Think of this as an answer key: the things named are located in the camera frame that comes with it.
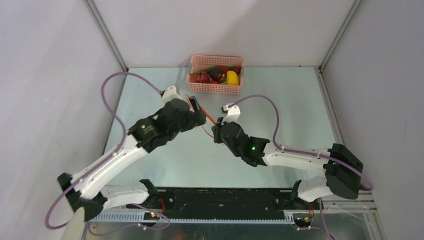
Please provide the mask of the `clear zip bag orange zipper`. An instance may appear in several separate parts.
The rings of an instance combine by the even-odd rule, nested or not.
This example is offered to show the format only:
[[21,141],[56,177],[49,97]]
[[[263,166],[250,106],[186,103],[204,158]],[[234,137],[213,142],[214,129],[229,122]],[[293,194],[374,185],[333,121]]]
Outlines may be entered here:
[[[190,107],[191,108],[193,108],[193,106],[192,106],[192,104],[191,104],[191,102],[190,102],[190,96],[189,95],[187,95],[187,94],[185,94],[185,98],[186,98],[186,101],[187,101],[187,103],[190,105]],[[206,121],[207,122],[210,122],[213,126],[215,126],[216,125],[216,122],[215,122],[215,120],[206,112],[206,110],[199,104],[199,103],[197,103],[197,105],[198,105],[198,108],[205,114],[205,117],[206,117]],[[208,135],[208,136],[210,136],[211,138],[214,138],[214,135],[213,134],[211,134],[211,133],[209,133],[209,131],[208,130],[206,130],[205,129],[205,127],[204,126],[202,126],[202,129],[204,130],[204,132]]]

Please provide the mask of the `pink plastic basket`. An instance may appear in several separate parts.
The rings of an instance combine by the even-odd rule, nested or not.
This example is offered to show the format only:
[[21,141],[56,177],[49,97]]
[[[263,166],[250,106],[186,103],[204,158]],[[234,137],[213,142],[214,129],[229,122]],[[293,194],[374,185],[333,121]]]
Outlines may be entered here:
[[192,92],[239,95],[244,59],[236,56],[192,55],[186,83]]

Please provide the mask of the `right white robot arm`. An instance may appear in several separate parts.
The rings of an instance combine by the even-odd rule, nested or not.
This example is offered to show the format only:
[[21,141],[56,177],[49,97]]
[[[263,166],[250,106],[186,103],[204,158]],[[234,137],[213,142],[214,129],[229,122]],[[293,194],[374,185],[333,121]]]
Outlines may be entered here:
[[359,196],[364,165],[342,144],[334,143],[323,152],[275,146],[269,139],[247,135],[236,122],[222,122],[222,118],[211,130],[215,143],[224,144],[252,167],[283,166],[317,173],[313,178],[296,181],[292,187],[290,201],[297,209],[330,195],[348,200]]

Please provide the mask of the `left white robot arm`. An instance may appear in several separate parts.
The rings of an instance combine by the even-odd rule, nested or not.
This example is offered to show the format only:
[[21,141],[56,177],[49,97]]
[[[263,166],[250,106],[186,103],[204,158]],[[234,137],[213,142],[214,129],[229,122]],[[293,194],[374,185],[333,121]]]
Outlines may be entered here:
[[92,165],[74,175],[62,173],[57,178],[69,205],[74,211],[84,209],[85,222],[118,206],[142,204],[153,208],[158,202],[158,190],[149,179],[141,179],[133,185],[109,185],[109,181],[179,133],[202,126],[206,121],[207,116],[195,96],[187,101],[180,98],[167,101],[153,115],[139,119],[123,133],[123,142]]

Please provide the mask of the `red grape bunch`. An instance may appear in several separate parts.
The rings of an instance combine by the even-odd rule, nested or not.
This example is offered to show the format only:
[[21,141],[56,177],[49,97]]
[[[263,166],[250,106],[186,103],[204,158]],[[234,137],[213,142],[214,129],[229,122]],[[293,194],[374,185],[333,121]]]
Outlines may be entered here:
[[199,83],[199,84],[209,84],[211,82],[211,78],[207,71],[202,71],[199,74],[190,73],[189,74],[189,82],[190,83]]

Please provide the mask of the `yellow mango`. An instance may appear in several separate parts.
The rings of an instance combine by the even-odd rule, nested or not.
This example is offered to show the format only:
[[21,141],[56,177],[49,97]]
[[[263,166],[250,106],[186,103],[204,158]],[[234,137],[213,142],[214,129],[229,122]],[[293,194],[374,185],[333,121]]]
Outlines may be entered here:
[[238,86],[240,84],[239,76],[235,71],[229,70],[225,74],[226,84],[229,86]]

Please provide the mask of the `red strawberry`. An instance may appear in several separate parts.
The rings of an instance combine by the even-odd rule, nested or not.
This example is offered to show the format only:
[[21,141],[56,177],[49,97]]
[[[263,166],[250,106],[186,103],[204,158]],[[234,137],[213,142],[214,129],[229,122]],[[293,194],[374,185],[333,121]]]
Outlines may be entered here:
[[241,70],[242,70],[242,66],[241,65],[233,66],[230,70],[235,72],[237,75],[240,75]]

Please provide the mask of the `left green circuit board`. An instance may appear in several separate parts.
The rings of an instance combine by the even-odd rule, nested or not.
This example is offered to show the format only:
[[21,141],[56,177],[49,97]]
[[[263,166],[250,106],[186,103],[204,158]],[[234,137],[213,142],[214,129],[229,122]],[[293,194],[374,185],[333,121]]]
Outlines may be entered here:
[[154,212],[145,212],[143,215],[143,220],[144,221],[159,221],[161,220],[162,217]]

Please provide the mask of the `green circuit board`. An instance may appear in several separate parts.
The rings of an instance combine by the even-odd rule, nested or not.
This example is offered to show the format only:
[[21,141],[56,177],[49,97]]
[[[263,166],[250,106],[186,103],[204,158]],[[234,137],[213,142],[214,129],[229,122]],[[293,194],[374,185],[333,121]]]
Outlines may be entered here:
[[293,226],[299,229],[308,229],[312,225],[312,217],[294,217]]
[[161,220],[162,217],[154,212],[145,212],[143,215],[143,220],[144,221],[159,221]]

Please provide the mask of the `right green circuit board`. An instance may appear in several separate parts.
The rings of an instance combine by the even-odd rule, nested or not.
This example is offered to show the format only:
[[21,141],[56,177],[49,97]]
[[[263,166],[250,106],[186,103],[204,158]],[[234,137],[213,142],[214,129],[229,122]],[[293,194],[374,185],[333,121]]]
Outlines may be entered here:
[[312,225],[312,217],[294,217],[293,226],[299,229],[308,229]]

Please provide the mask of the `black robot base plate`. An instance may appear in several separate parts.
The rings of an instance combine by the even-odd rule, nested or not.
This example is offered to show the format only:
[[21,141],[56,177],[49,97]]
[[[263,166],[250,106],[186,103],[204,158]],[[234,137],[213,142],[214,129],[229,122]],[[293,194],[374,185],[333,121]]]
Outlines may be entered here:
[[318,200],[302,202],[288,188],[159,187],[141,203],[167,217],[276,219],[289,211],[318,211]]

